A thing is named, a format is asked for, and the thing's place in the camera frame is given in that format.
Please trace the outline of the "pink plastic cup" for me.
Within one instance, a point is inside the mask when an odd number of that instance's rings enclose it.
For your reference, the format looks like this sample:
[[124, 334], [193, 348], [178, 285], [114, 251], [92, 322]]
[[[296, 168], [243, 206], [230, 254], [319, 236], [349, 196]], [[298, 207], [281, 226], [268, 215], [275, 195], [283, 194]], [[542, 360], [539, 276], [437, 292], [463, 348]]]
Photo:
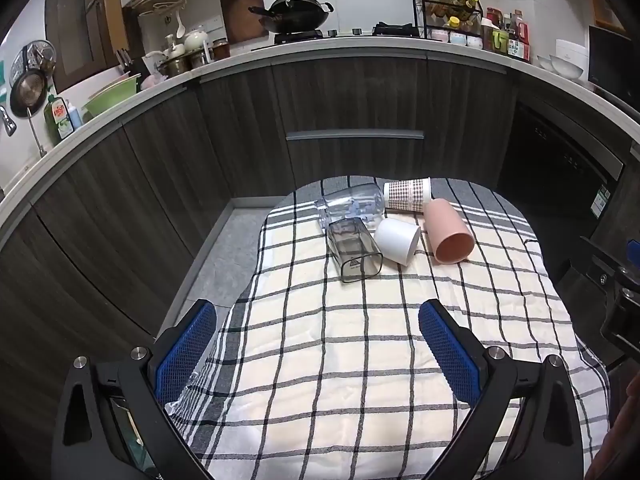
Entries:
[[424, 226], [434, 258], [455, 264], [471, 255], [475, 238], [448, 200], [433, 198], [423, 206]]

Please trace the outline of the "plain white cup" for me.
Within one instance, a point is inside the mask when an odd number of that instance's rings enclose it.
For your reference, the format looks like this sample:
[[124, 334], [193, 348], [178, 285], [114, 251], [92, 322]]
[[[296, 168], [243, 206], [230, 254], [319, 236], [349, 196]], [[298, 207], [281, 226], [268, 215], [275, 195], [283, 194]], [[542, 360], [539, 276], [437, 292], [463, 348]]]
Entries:
[[401, 266], [408, 266], [420, 237], [420, 226], [395, 218], [383, 219], [374, 234], [383, 257]]

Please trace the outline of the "patterned paper cup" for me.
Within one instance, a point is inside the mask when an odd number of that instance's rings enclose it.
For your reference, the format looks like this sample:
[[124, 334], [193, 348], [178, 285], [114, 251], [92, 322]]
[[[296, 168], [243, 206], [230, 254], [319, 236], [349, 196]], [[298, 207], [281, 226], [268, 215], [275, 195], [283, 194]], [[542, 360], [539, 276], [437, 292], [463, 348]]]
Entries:
[[432, 199], [430, 178], [386, 182], [383, 186], [385, 208], [420, 214]]

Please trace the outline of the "clear plastic cup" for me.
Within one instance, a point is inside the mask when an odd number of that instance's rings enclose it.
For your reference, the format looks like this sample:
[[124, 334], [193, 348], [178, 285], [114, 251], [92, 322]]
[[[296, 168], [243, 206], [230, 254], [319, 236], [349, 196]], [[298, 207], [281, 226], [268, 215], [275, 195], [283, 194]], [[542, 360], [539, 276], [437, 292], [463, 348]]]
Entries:
[[323, 196], [314, 202], [323, 231], [334, 222], [359, 218], [369, 230], [383, 219], [384, 196], [375, 183], [358, 184]]

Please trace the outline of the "smoky square transparent cup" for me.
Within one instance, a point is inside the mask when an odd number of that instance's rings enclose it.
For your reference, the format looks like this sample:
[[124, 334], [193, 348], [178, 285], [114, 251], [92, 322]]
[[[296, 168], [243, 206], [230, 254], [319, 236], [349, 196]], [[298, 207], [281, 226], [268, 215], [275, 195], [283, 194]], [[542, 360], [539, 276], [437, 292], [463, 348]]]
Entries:
[[343, 283], [374, 278], [383, 265], [383, 255], [360, 218], [345, 218], [328, 225], [326, 241]]

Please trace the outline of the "checkered white tablecloth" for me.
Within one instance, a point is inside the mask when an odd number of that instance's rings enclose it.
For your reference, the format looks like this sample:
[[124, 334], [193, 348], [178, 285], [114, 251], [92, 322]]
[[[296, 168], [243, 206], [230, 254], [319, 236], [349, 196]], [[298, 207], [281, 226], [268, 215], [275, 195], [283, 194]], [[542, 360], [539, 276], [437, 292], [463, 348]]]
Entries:
[[169, 417], [217, 479], [419, 479], [469, 415], [424, 341], [435, 298], [485, 346], [566, 363], [591, 462], [608, 432], [608, 376], [574, 332], [528, 220], [498, 193], [433, 181], [475, 237], [442, 266], [420, 240], [408, 266], [343, 283], [314, 203], [349, 177], [299, 188], [260, 229], [254, 274]]

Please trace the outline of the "white bowl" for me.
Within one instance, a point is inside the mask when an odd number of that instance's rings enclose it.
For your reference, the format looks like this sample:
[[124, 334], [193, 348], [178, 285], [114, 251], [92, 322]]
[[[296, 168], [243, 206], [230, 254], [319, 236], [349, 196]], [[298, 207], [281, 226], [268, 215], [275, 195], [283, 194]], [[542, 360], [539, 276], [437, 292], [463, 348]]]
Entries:
[[556, 55], [550, 55], [549, 58], [555, 73], [568, 80], [579, 80], [584, 73], [584, 70], [580, 66], [568, 62], [564, 60], [564, 58], [559, 58]]

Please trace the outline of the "black microwave oven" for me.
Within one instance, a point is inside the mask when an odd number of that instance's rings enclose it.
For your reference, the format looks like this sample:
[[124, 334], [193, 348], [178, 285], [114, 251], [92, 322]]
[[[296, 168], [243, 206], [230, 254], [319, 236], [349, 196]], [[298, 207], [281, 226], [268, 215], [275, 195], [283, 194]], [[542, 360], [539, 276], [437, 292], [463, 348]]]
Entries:
[[632, 41], [605, 28], [589, 27], [588, 80], [639, 109], [639, 53]]

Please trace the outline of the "red label sauce bottle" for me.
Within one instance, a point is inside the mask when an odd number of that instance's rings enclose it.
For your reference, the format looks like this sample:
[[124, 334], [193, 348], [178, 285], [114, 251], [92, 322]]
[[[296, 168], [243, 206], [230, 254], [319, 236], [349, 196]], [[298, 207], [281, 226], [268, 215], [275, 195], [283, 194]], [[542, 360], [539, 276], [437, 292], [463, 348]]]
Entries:
[[529, 27], [521, 10], [515, 9], [506, 20], [509, 33], [508, 55], [520, 61], [530, 62]]

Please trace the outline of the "green dish soap bottle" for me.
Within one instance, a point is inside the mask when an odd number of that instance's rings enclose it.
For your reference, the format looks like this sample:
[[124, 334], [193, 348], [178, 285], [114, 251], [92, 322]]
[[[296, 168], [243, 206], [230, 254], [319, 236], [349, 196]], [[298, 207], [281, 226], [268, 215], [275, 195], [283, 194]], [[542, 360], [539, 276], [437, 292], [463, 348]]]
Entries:
[[60, 96], [48, 95], [47, 105], [44, 108], [44, 119], [50, 135], [58, 142], [75, 131], [66, 102]]

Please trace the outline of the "black spice rack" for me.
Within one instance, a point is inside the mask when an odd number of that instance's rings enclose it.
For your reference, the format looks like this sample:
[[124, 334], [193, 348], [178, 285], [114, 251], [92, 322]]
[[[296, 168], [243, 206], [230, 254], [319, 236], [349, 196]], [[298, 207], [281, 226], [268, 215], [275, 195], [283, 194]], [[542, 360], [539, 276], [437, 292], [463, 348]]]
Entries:
[[484, 10], [480, 0], [412, 0], [420, 38], [444, 40], [444, 32], [480, 37]]

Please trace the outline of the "green basin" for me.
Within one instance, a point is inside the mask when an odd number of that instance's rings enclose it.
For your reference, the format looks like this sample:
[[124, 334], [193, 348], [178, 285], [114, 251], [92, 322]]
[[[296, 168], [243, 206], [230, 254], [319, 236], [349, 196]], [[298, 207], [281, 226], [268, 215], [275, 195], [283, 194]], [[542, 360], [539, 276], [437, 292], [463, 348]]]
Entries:
[[85, 112], [96, 118], [138, 92], [138, 79], [140, 75], [122, 76], [91, 96], [85, 104]]

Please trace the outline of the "hanging frying pan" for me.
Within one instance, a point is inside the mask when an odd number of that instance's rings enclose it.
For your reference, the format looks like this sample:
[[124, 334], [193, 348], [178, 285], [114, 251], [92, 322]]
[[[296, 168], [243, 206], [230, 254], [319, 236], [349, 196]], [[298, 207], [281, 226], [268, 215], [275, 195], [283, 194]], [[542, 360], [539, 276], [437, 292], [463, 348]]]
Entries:
[[29, 65], [28, 49], [21, 50], [23, 71], [12, 84], [10, 107], [18, 118], [26, 118], [43, 107], [47, 97], [47, 77], [40, 67]]

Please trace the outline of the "white teapot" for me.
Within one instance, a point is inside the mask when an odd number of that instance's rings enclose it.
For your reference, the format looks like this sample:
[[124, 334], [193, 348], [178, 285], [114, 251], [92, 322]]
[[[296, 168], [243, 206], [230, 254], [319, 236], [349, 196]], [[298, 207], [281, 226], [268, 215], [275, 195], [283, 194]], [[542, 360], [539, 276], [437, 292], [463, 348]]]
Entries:
[[203, 47], [207, 40], [207, 32], [204, 29], [196, 28], [184, 36], [183, 45], [186, 52], [193, 52]]

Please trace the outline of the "gas stove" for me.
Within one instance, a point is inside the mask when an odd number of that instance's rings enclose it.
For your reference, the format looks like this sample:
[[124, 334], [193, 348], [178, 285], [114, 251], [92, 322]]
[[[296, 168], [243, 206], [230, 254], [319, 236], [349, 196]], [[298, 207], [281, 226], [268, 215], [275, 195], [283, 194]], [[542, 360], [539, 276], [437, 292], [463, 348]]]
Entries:
[[323, 34], [320, 29], [308, 30], [308, 32], [289, 32], [285, 34], [277, 34], [274, 36], [274, 44], [280, 46], [280, 44], [295, 44], [296, 42], [322, 39]]

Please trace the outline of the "black wok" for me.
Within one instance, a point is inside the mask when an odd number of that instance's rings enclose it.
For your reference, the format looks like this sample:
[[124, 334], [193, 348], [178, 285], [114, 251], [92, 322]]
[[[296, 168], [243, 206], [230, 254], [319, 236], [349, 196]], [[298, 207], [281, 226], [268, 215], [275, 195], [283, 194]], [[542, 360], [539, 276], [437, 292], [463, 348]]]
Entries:
[[318, 29], [334, 12], [334, 7], [318, 0], [276, 0], [269, 9], [250, 6], [248, 12], [257, 15], [268, 32], [297, 34]]

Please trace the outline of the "wooden cutting board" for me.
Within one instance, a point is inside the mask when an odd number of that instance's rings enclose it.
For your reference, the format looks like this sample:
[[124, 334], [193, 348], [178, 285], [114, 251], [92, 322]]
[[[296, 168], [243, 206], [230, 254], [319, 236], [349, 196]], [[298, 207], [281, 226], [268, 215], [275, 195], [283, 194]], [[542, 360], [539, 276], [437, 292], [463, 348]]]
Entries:
[[260, 24], [259, 16], [248, 10], [250, 6], [264, 6], [264, 0], [219, 0], [224, 30], [229, 44], [267, 37], [269, 32]]

